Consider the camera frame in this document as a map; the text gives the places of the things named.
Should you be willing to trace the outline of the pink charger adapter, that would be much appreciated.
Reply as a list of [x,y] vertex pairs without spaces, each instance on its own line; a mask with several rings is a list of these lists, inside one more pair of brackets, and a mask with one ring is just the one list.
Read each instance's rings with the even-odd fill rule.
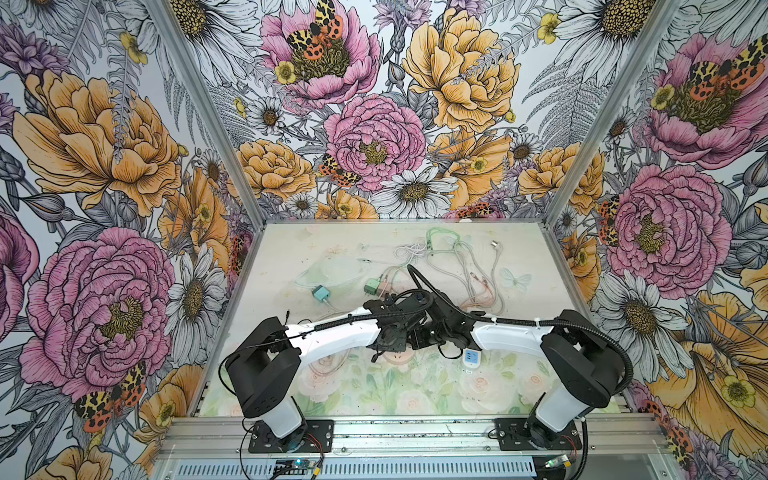
[[387,297],[388,295],[390,295],[392,293],[392,291],[393,291],[392,283],[388,282],[388,281],[383,281],[379,285],[379,293],[378,293],[378,295],[381,298],[384,298],[384,297]]

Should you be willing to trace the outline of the green charger adapter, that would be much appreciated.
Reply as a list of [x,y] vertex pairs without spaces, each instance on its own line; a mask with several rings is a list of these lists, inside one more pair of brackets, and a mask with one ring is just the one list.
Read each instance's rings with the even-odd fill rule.
[[380,279],[378,279],[378,278],[369,278],[365,282],[365,284],[363,286],[363,291],[367,295],[377,296],[379,294],[379,292],[380,292],[380,287],[381,287],[381,280]]

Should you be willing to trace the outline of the teal charger with white cable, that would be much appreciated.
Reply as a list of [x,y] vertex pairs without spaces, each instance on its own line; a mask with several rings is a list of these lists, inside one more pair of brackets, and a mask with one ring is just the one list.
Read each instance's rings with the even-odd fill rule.
[[325,303],[330,298],[330,291],[323,285],[318,285],[312,289],[313,297],[321,303]]

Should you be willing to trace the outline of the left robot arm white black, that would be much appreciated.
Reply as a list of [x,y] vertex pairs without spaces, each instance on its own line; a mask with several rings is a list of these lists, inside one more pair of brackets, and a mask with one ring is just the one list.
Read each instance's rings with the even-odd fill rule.
[[243,416],[256,421],[255,436],[264,435],[279,452],[293,452],[310,438],[305,416],[289,396],[295,375],[350,349],[365,347],[375,357],[406,351],[434,303],[433,294],[412,289],[312,324],[267,318],[222,360],[218,372],[228,375],[222,384],[236,396]]

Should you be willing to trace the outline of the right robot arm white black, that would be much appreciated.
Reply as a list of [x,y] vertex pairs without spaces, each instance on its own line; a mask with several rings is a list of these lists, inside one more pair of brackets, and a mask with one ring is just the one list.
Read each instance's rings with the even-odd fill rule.
[[429,321],[411,342],[414,349],[452,343],[467,352],[498,350],[546,359],[557,376],[553,388],[536,401],[518,435],[543,450],[569,431],[569,425],[608,405],[634,376],[626,349],[576,310],[551,320],[520,320],[466,312],[427,280],[415,266],[407,271],[434,300]]

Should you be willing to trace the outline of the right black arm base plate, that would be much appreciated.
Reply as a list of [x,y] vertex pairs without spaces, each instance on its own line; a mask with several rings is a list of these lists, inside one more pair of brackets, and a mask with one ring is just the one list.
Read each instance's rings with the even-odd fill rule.
[[579,451],[583,446],[574,421],[553,431],[533,417],[500,417],[493,420],[492,431],[502,451]]

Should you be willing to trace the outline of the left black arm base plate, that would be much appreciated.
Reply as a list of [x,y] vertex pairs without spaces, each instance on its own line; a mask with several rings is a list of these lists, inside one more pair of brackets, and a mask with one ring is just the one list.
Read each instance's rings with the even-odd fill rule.
[[264,421],[257,421],[251,431],[251,454],[329,453],[332,450],[335,422],[310,419],[284,438],[278,438]]

